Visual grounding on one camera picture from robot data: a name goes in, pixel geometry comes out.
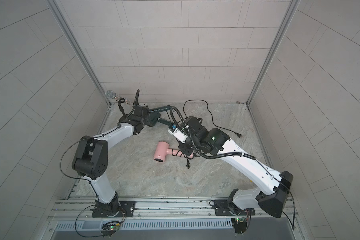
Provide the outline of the pink hair dryer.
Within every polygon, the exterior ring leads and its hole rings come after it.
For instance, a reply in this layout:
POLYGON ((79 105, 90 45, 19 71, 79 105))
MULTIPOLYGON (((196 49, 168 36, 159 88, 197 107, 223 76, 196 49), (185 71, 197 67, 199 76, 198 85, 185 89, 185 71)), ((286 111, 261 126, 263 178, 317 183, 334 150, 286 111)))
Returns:
POLYGON ((191 153, 190 156, 184 154, 181 150, 171 149, 170 145, 166 142, 158 142, 154 153, 154 160, 157 162, 164 162, 167 156, 184 157, 186 159, 193 159, 196 155, 191 153))

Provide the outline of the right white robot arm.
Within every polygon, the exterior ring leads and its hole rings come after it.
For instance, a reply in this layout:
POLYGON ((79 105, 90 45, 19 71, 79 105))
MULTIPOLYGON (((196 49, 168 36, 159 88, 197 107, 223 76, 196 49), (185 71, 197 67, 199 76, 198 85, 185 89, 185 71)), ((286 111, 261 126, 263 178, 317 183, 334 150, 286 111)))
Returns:
POLYGON ((280 173, 259 162, 225 132, 217 128, 208 131, 195 117, 186 118, 180 125, 173 124, 169 132, 179 141, 179 149, 186 156, 196 153, 208 160, 223 160, 256 185, 251 190, 231 192, 225 207, 231 214, 240 215, 246 209, 260 207, 272 217, 282 216, 294 178, 291 173, 280 173))

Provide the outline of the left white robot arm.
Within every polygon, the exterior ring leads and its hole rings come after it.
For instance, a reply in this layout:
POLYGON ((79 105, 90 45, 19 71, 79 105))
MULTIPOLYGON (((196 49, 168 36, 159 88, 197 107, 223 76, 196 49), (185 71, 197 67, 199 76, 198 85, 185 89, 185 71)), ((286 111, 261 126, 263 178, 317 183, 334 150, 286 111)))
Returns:
POLYGON ((144 105, 136 106, 120 118, 115 128, 80 139, 72 168, 90 184, 96 195, 93 217, 114 217, 121 212, 118 193, 106 174, 108 150, 124 139, 139 134, 145 126, 153 127, 160 117, 160 113, 151 113, 144 105))

